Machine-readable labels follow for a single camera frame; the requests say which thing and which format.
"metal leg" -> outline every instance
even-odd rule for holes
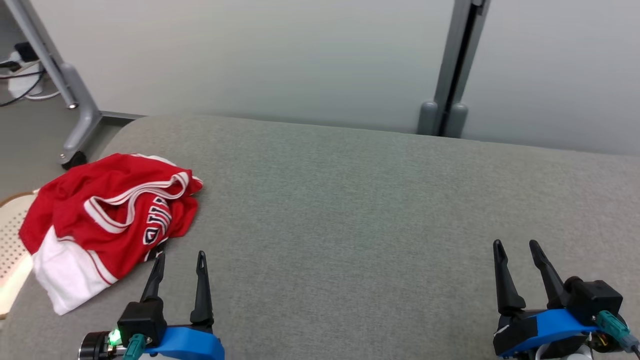
[[[65,76],[71,91],[73,91],[76,96],[80,110],[80,119],[67,138],[58,159],[58,162],[64,165],[71,161],[73,156],[80,151],[80,147],[100,122],[102,113],[98,110],[98,106],[95,104],[95,101],[93,101],[89,89],[87,89],[84,81],[80,78],[80,74],[78,74],[76,68],[69,63],[63,63],[60,65],[60,70]]]
[[[489,5],[491,0],[472,0],[472,7],[467,22],[467,33],[465,40],[462,43],[462,49],[458,58],[458,64],[456,65],[456,79],[451,96],[448,103],[451,104],[449,109],[445,109],[445,116],[440,120],[442,122],[440,126],[440,135],[450,138],[462,137],[462,130],[465,127],[465,121],[467,120],[467,114],[469,108],[463,104],[462,94],[465,91],[465,85],[471,71],[471,64],[474,61],[476,55],[476,49],[480,42],[480,34],[484,27],[484,21],[486,20],[486,14],[489,11]]]
[[[472,1],[455,0],[454,2],[436,93],[433,96],[433,100],[423,103],[420,108],[417,131],[419,135],[440,135],[449,93],[451,93],[451,88],[455,86],[456,62],[460,55],[460,47],[463,42]]]
[[[63,79],[60,71],[56,67],[49,50],[44,45],[44,41],[38,34],[33,22],[29,18],[27,11],[24,9],[22,3],[19,0],[4,0],[7,8],[11,11],[16,23],[20,26],[22,33],[29,40],[29,44],[33,48],[34,52],[40,58],[42,65],[47,70],[47,73],[51,77],[51,81],[56,85],[56,88],[60,91],[60,95],[65,100],[67,107],[73,109],[76,107],[76,100],[73,94],[65,86],[65,80]]]

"white wall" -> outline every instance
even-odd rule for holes
[[[451,0],[31,0],[103,111],[414,132]]]
[[[492,0],[463,137],[640,155],[640,1]]]

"jersey lettering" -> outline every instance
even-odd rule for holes
[[[169,229],[172,219],[166,200],[161,197],[156,197],[153,203],[157,205],[152,205],[149,208],[147,228],[142,237],[142,243],[145,245],[151,245],[158,240],[166,238],[166,232]]]

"caster wheel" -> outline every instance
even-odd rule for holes
[[[86,164],[86,155],[84,155],[82,151],[76,151],[76,153],[71,157],[71,160],[62,164],[62,168],[65,170],[69,170],[72,167],[84,164]]]

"gray floor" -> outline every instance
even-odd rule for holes
[[[0,81],[0,102],[6,100],[6,82]],[[0,108],[0,200],[64,174],[56,157],[77,119],[78,111],[66,109],[59,96]],[[89,159],[96,160],[119,130],[119,126],[99,125],[85,149]]]

